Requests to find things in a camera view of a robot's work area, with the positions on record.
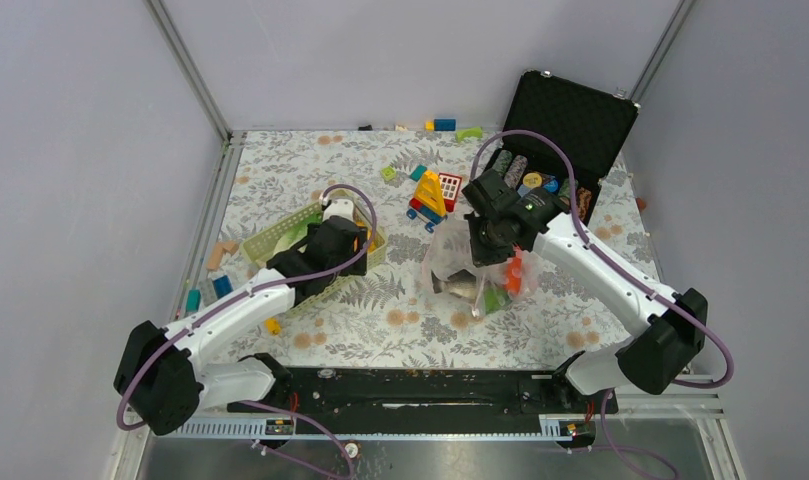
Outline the teal block at rail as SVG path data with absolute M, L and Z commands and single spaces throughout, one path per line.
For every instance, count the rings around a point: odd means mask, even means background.
M 198 289 L 190 289 L 186 295 L 184 312 L 186 315 L 196 313 L 200 309 L 201 292 Z

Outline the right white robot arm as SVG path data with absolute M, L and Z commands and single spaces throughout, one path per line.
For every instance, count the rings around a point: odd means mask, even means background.
M 465 219 L 476 266 L 497 265 L 517 250 L 533 253 L 582 283 L 629 334 L 620 343 L 576 354 L 558 368 L 562 378 L 553 396 L 563 410 L 577 412 L 594 393 L 624 385 L 659 395 L 703 348 L 703 332 L 679 312 L 704 323 L 704 296 L 651 281 L 635 285 L 640 271 L 577 224 L 556 195 L 540 187 L 519 195 L 493 170 L 462 193 L 473 208 Z

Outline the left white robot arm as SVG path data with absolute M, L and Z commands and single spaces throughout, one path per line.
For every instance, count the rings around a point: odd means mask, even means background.
M 348 197 L 321 205 L 320 221 L 243 286 L 164 327 L 145 321 L 131 331 L 113 381 L 122 398 L 121 429 L 146 426 L 166 435 L 206 408 L 255 400 L 276 411 L 287 404 L 291 387 L 263 355 L 233 364 L 212 360 L 253 326 L 320 295 L 338 278 L 365 274 L 375 226 L 356 222 Z

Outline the red white window block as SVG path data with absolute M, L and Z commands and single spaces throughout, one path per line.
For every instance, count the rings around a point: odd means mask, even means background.
M 448 213 L 453 213 L 460 196 L 463 179 L 461 176 L 448 173 L 439 173 L 438 177 L 445 209 Z

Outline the small green toy block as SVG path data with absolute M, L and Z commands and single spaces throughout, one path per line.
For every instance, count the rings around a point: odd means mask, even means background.
M 380 175 L 381 175 L 381 178 L 385 182 L 392 182 L 397 177 L 397 173 L 396 173 L 395 169 L 393 167 L 391 167 L 391 166 L 385 166 L 385 167 L 381 168 L 380 169 Z

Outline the black poker chip case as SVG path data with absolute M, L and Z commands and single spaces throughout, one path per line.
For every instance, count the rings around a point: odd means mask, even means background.
M 529 70 L 519 79 L 504 129 L 538 133 L 568 157 L 576 181 L 579 215 L 587 225 L 600 183 L 613 167 L 639 115 L 626 98 Z

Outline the orange toy carrot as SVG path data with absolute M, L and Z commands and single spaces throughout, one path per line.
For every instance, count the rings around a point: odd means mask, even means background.
M 523 286 L 523 254 L 520 249 L 484 282 L 484 312 L 491 314 L 508 307 L 521 293 Z

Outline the grey toy fish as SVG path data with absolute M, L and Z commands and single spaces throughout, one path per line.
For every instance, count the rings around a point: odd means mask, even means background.
M 431 285 L 436 294 L 448 294 L 453 297 L 474 301 L 480 291 L 478 277 L 468 270 L 459 270 L 447 279 L 439 278 L 431 272 Z

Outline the clear pink dotted zip bag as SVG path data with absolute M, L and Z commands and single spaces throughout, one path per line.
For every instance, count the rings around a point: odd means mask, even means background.
M 537 276 L 543 267 L 543 261 L 538 257 L 523 251 L 522 254 L 524 268 L 522 293 L 512 303 L 534 293 L 537 288 Z M 432 240 L 421 263 L 420 285 L 426 293 L 444 300 L 455 300 L 460 304 L 466 304 L 474 316 L 482 317 L 488 315 L 484 312 L 483 304 L 484 282 L 508 260 L 497 265 L 476 267 L 472 262 L 468 224 L 463 220 L 446 220 L 435 227 Z M 479 279 L 480 291 L 476 300 L 459 299 L 448 294 L 433 292 L 431 272 L 434 272 L 439 278 L 447 279 L 451 274 L 463 269 L 475 274 Z

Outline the yellow toy block sailboat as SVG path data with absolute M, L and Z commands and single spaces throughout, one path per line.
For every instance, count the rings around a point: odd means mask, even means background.
M 437 173 L 425 171 L 420 177 L 408 203 L 406 216 L 411 220 L 421 219 L 429 233 L 433 233 L 435 227 L 447 219 L 445 199 Z

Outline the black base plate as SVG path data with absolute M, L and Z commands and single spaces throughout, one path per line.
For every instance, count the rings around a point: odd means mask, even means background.
M 582 395 L 561 372 L 275 367 L 263 403 L 359 435 L 548 435 L 546 421 L 584 423 L 618 404 Z

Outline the blue yellow brick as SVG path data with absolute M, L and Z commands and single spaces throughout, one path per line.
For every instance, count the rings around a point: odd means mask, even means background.
M 453 132 L 457 129 L 457 122 L 453 118 L 436 118 L 424 124 L 427 131 Z

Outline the green arch block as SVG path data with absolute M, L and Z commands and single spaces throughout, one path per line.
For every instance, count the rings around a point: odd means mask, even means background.
M 455 132 L 455 139 L 458 143 L 468 139 L 481 139 L 483 137 L 483 129 L 481 127 L 470 127 Z

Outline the floral table mat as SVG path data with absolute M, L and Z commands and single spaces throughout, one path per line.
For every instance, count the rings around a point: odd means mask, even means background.
M 233 178 L 221 241 L 242 242 L 345 183 L 371 200 L 387 259 L 307 310 L 263 323 L 216 356 L 231 363 L 259 352 L 292 366 L 550 369 L 580 350 L 626 338 L 620 321 L 572 275 L 544 263 L 534 293 L 476 317 L 466 304 L 422 290 L 431 235 L 406 216 L 418 166 L 467 176 L 485 164 L 480 141 L 426 131 L 260 131 L 247 133 Z M 385 182 L 380 169 L 397 177 Z

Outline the pale green toy cabbage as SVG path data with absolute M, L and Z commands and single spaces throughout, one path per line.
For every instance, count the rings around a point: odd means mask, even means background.
M 272 250 L 272 255 L 291 249 L 307 235 L 308 224 L 306 222 L 297 223 L 287 228 L 276 241 Z

